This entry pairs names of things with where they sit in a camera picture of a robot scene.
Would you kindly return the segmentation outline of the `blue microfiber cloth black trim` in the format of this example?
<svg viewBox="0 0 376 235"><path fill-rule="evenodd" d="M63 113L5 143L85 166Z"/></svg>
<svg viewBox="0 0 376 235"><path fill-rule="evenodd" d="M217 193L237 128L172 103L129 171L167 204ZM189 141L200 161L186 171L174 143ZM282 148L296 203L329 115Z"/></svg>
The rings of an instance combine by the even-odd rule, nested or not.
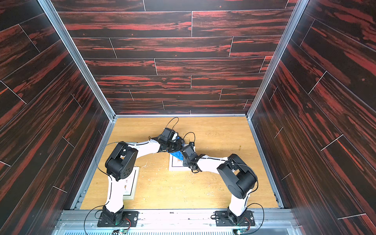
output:
<svg viewBox="0 0 376 235"><path fill-rule="evenodd" d="M172 153L170 153L170 155L177 158L180 161L182 161L184 159L181 151L172 152Z"/></svg>

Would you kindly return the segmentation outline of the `white picture frame deer print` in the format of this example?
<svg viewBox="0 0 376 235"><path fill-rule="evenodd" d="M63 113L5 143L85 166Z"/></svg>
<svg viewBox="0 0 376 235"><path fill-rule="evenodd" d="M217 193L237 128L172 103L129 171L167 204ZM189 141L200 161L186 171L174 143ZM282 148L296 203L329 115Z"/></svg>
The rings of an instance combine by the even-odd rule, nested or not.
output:
<svg viewBox="0 0 376 235"><path fill-rule="evenodd" d="M169 155L168 169L169 171L191 171L191 169L187 166L183 166L183 161L179 160L171 154Z"/></svg>

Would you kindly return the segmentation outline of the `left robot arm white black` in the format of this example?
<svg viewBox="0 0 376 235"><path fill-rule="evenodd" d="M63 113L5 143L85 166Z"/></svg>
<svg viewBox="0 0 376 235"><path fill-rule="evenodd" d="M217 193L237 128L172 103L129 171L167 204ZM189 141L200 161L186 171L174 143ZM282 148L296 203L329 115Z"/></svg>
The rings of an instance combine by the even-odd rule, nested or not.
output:
<svg viewBox="0 0 376 235"><path fill-rule="evenodd" d="M102 215L110 223L119 225L123 221L123 194L128 178L135 166L137 158L148 154L179 152L184 146L184 140L170 128L165 128L157 137L141 143L119 142L105 163L109 188L106 204Z"/></svg>

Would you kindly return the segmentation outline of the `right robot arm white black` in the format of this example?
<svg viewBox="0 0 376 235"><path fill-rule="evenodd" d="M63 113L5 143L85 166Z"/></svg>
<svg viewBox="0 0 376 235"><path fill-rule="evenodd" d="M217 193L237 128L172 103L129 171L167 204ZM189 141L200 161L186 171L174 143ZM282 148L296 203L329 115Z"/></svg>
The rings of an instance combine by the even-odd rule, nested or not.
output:
<svg viewBox="0 0 376 235"><path fill-rule="evenodd" d="M193 173L211 172L221 176L232 194L227 217L233 225L243 222L249 196L258 183L255 172L237 154L231 154L227 158L198 155L193 144L184 146L181 153L183 166L189 167Z"/></svg>

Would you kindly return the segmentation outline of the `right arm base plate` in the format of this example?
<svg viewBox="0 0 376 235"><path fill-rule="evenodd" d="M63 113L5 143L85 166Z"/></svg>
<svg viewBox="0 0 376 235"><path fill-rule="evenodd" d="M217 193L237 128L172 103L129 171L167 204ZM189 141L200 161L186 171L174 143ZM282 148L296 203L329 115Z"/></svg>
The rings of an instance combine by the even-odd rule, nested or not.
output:
<svg viewBox="0 0 376 235"><path fill-rule="evenodd" d="M211 215L211 219L215 221L217 227L255 226L253 213L248 210L245 210L240 216L236 216L229 210L215 211L214 214Z"/></svg>

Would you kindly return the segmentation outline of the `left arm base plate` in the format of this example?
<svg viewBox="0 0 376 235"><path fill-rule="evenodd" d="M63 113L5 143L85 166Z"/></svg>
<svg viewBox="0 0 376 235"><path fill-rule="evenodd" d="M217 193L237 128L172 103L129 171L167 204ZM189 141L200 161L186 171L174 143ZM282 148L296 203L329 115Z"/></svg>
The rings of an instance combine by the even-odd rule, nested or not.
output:
<svg viewBox="0 0 376 235"><path fill-rule="evenodd" d="M122 215L116 213L115 215L107 215L102 212L99 217L97 227L99 228L110 228L110 227L121 227L129 228L136 227L138 223L139 212L138 211L123 211Z"/></svg>

